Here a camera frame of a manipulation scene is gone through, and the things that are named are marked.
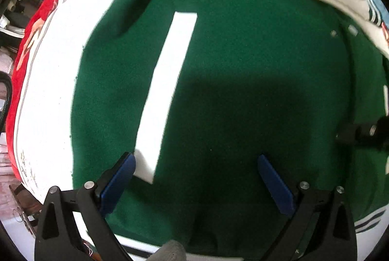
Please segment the grey gloved hand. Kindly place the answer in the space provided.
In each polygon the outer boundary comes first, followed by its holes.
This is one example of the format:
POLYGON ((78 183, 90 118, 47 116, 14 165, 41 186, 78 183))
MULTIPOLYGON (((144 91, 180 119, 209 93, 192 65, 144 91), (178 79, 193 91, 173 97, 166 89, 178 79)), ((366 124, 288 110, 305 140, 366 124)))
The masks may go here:
POLYGON ((147 261, 186 261, 184 246, 178 241, 170 240, 150 255, 147 261))

